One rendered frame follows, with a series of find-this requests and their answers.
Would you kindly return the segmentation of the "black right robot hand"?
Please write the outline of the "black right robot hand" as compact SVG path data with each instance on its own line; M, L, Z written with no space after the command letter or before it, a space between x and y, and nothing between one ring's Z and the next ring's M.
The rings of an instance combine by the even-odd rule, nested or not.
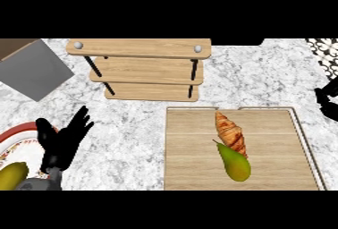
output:
M331 98L338 97L338 77L331 80L322 89L315 88L315 92L322 114L338 122L338 104L331 102Z

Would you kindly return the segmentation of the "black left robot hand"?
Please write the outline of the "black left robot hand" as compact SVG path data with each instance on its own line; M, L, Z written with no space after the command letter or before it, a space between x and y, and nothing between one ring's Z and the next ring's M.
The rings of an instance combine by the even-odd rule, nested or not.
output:
M87 112L89 109L83 106L70 121L70 125L59 131L55 130L44 118L36 120L37 140L44 148L40 170L46 174L53 167L61 171L70 168L81 140L95 126L95 123L89 122L90 115L87 115Z

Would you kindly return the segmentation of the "golden brown croissant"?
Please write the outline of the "golden brown croissant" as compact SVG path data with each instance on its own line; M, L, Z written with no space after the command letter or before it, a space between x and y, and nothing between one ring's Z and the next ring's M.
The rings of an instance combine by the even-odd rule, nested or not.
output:
M216 112L216 127L224 145L247 157L244 130L220 111Z

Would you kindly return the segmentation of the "wooden tray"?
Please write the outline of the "wooden tray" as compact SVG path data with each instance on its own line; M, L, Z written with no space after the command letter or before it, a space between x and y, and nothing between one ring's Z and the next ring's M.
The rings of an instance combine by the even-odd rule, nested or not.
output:
M167 109L167 190L323 190L291 107Z

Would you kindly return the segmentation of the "wooden tiered shelf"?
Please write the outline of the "wooden tiered shelf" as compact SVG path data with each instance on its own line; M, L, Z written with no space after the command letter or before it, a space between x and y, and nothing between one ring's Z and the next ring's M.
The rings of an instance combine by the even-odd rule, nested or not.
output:
M198 100L208 38L74 38L67 51L86 59L108 99Z

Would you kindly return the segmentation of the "red rimmed white plate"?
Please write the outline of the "red rimmed white plate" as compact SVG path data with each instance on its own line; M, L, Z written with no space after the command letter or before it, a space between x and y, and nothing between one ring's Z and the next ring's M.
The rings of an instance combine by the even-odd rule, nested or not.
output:
M47 179L41 172L44 148L37 140L36 122L16 125L0 134L0 170L15 162L25 162L28 177Z

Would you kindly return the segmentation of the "black white patterned object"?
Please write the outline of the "black white patterned object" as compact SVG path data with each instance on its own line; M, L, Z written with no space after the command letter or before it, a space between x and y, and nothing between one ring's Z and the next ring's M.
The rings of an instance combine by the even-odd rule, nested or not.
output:
M338 77L338 38L307 38L307 44L326 78L334 80Z

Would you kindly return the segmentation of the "yellow green mango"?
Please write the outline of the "yellow green mango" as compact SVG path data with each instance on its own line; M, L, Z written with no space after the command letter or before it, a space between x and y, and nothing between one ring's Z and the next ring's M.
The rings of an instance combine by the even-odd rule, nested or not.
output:
M0 170L0 191L12 191L27 179L30 168L25 162L15 162Z

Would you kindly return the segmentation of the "grey flat box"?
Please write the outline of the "grey flat box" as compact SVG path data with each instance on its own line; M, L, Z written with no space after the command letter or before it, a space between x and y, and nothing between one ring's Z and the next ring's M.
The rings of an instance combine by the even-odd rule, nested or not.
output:
M0 81L40 101L74 73L39 38L0 38Z

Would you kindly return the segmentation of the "green pear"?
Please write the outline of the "green pear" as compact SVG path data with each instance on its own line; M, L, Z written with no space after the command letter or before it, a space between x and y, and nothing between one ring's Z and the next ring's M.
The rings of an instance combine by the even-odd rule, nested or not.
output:
M226 174L236 182L244 182L251 175L251 165L245 156L214 140L219 148Z

